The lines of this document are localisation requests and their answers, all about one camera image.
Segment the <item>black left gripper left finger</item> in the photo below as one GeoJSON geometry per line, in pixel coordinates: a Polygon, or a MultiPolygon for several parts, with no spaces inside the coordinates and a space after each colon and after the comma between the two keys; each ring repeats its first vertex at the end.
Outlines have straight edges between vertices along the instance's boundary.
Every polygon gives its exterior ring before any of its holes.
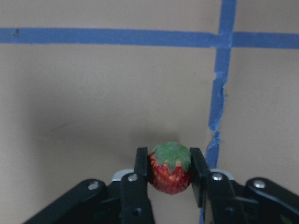
{"type": "Polygon", "coordinates": [[[136,151],[134,172],[148,182],[148,149],[139,147],[136,151]]]}

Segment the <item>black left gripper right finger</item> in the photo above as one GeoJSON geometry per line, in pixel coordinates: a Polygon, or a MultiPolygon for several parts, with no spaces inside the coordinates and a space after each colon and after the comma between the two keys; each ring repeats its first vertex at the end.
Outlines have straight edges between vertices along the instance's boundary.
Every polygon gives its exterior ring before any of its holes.
{"type": "Polygon", "coordinates": [[[195,201],[199,208],[203,207],[206,176],[210,173],[210,168],[199,148],[190,148],[191,153],[191,185],[195,196],[195,201]]]}

